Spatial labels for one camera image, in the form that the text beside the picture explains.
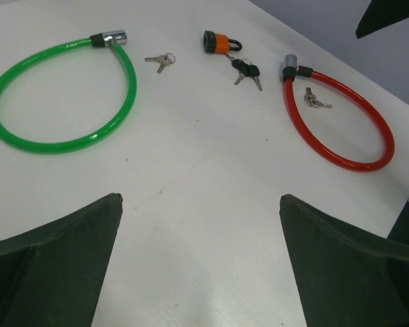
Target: cable lock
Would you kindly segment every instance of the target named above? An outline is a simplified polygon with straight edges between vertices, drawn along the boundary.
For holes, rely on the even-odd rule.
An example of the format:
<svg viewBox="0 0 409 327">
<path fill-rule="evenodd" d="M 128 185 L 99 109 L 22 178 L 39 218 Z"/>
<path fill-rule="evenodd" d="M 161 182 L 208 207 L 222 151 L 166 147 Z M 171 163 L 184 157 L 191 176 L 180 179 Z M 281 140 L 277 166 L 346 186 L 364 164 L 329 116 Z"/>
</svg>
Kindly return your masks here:
<svg viewBox="0 0 409 327">
<path fill-rule="evenodd" d="M 116 113 L 116 115 L 107 124 L 105 124 L 105 126 L 99 128 L 93 133 L 90 133 L 89 135 L 75 140 L 59 143 L 41 143 L 24 140 L 18 136 L 15 136 L 14 134 L 10 133 L 0 122 L 0 139 L 23 151 L 34 153 L 66 153 L 90 146 L 100 140 L 103 140 L 106 136 L 111 134 L 116 128 L 118 128 L 118 126 L 120 126 L 120 124 L 129 114 L 136 97 L 136 74 L 134 66 L 132 65 L 127 53 L 122 49 L 122 47 L 120 47 L 120 45 L 126 43 L 127 35 L 125 34 L 125 31 L 113 31 L 92 35 L 87 39 L 60 44 L 33 54 L 32 56 L 17 63 L 15 66 L 9 68 L 9 70 L 0 77 L 1 97 L 6 87 L 8 87 L 16 77 L 42 61 L 63 53 L 67 53 L 68 51 L 77 50 L 87 46 L 92 46 L 95 48 L 111 47 L 118 56 L 118 59 L 124 65 L 129 86 L 122 107 L 118 113 Z"/>
<path fill-rule="evenodd" d="M 319 72 L 315 72 L 312 68 L 304 66 L 297 67 L 297 57 L 294 54 L 289 54 L 288 56 L 286 56 L 282 75 L 284 79 L 286 105 L 290 118 L 294 123 L 295 128 L 306 141 L 306 143 L 308 143 L 319 155 L 339 167 L 353 170 L 355 172 L 373 172 L 382 169 L 387 164 L 389 164 L 394 156 L 395 151 L 393 134 L 387 122 L 367 100 L 365 100 L 358 93 L 354 92 L 351 88 L 347 87 L 341 82 L 338 82 L 337 80 Z M 356 102 L 356 104 L 364 111 L 364 113 L 367 114 L 367 116 L 374 122 L 379 132 L 382 134 L 384 142 L 384 152 L 382 157 L 379 160 L 370 163 L 357 162 L 346 159 L 334 153 L 323 143 L 321 143 L 315 137 L 315 135 L 313 135 L 309 128 L 307 128 L 297 108 L 294 98 L 294 90 L 292 87 L 295 76 L 297 75 L 306 78 L 313 78 L 314 80 L 323 82 Z"/>
</svg>

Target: table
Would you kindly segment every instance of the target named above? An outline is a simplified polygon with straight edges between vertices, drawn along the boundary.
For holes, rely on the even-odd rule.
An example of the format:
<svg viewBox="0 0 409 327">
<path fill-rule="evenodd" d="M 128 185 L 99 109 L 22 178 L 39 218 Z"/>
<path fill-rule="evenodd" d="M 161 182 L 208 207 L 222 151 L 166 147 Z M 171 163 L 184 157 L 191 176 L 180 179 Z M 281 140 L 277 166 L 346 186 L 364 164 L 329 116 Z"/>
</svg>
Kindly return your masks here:
<svg viewBox="0 0 409 327">
<path fill-rule="evenodd" d="M 0 240 L 62 217 L 110 192 L 124 214 L 93 326 L 305 326 L 279 222 L 286 193 L 386 236 L 409 196 L 409 106 L 246 0 L 53 1 L 0 5 L 0 75 L 47 47 L 125 29 L 138 76 L 131 115 L 83 151 L 34 155 L 0 141 Z M 234 86 L 223 56 L 205 54 L 210 29 L 240 40 L 262 70 Z M 172 52 L 156 74 L 145 57 Z M 396 154 L 358 174 L 319 157 L 295 131 L 279 81 L 295 53 L 365 96 L 389 123 Z M 125 95 L 106 49 L 59 57 L 17 79 L 0 103 L 19 136 L 62 141 L 106 122 Z M 303 106 L 305 87 L 333 109 Z M 350 102 L 298 80 L 312 131 L 352 159 L 381 139 Z"/>
</svg>

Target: orange padlock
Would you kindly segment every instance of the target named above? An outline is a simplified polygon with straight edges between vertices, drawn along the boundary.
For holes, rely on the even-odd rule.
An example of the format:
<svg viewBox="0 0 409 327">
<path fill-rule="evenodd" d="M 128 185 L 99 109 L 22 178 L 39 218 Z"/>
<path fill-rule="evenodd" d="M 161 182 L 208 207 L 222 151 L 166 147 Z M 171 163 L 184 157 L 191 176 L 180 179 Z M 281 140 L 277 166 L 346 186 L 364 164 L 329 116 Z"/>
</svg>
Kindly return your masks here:
<svg viewBox="0 0 409 327">
<path fill-rule="evenodd" d="M 229 39 L 227 35 L 204 31 L 203 35 L 204 51 L 207 53 L 228 54 L 229 51 L 240 51 L 243 45 L 234 39 Z"/>
</svg>

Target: gray background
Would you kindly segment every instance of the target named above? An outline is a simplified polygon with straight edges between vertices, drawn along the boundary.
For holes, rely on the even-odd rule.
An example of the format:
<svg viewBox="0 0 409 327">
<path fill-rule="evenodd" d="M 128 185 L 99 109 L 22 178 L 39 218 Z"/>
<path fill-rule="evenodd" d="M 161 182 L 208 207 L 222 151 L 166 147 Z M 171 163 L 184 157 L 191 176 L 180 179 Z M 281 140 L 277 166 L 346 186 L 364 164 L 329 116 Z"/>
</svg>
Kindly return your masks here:
<svg viewBox="0 0 409 327">
<path fill-rule="evenodd" d="M 250 1 L 409 104 L 409 19 L 358 40 L 370 0 Z"/>
</svg>

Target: black cable end cap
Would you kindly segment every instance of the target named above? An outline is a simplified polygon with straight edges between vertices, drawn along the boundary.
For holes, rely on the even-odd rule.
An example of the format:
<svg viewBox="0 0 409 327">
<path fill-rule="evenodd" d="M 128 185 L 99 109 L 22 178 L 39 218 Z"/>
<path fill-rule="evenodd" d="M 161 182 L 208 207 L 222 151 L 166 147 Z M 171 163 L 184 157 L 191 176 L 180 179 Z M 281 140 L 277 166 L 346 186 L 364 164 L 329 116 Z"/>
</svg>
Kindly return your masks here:
<svg viewBox="0 0 409 327">
<path fill-rule="evenodd" d="M 311 78 L 314 70 L 311 67 L 299 66 L 299 70 L 297 71 L 297 75 L 301 77 Z"/>
<path fill-rule="evenodd" d="M 89 38 L 91 39 L 91 44 L 94 48 L 105 48 L 106 47 L 106 44 L 104 43 L 103 33 L 91 35 Z"/>
<path fill-rule="evenodd" d="M 297 75 L 297 68 L 287 66 L 284 68 L 282 71 L 282 76 L 284 78 L 284 82 L 288 79 L 291 78 L 292 80 L 295 80 L 295 76 Z"/>
</svg>

